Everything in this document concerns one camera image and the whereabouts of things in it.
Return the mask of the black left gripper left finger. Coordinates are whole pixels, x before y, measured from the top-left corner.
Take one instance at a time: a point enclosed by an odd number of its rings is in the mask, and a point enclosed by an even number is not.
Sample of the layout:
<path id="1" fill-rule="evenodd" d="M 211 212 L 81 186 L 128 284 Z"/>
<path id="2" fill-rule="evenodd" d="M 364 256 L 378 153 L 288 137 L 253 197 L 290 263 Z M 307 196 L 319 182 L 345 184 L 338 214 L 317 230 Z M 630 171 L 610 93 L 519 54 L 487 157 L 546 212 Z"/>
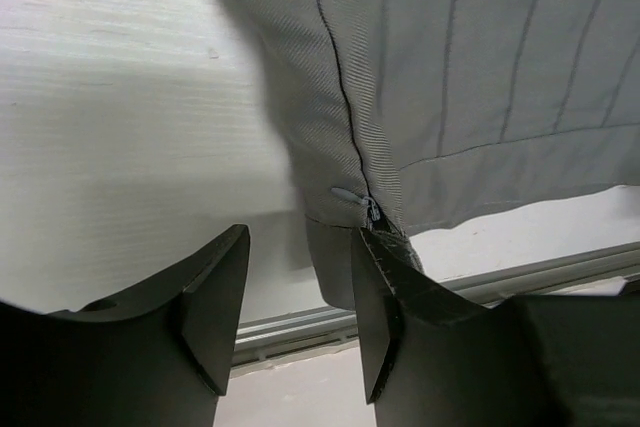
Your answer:
<path id="1" fill-rule="evenodd" d="M 235 224 L 78 311 L 1 307 L 5 426 L 210 426 L 226 393 L 250 252 Z"/>

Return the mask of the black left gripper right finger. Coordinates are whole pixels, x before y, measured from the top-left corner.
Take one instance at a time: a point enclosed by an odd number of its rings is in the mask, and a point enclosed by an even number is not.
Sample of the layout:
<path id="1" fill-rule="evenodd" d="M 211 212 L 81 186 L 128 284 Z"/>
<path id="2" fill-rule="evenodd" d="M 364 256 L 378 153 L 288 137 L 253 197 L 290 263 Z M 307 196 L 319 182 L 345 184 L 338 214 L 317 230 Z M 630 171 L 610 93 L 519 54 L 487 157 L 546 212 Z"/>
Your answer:
<path id="1" fill-rule="evenodd" d="M 639 299 L 525 295 L 487 308 L 352 240 L 366 400 L 380 426 L 635 426 Z"/>

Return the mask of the grey pleated skirt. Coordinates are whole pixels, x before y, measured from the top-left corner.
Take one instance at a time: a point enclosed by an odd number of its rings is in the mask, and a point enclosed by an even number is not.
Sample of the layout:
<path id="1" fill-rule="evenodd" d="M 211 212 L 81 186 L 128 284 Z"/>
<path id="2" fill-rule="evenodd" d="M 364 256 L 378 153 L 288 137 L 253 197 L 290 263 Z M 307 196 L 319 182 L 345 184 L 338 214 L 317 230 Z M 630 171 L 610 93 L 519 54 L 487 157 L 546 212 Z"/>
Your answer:
<path id="1" fill-rule="evenodd" d="M 323 300 L 351 234 L 639 182 L 639 0 L 221 0 L 257 52 Z"/>

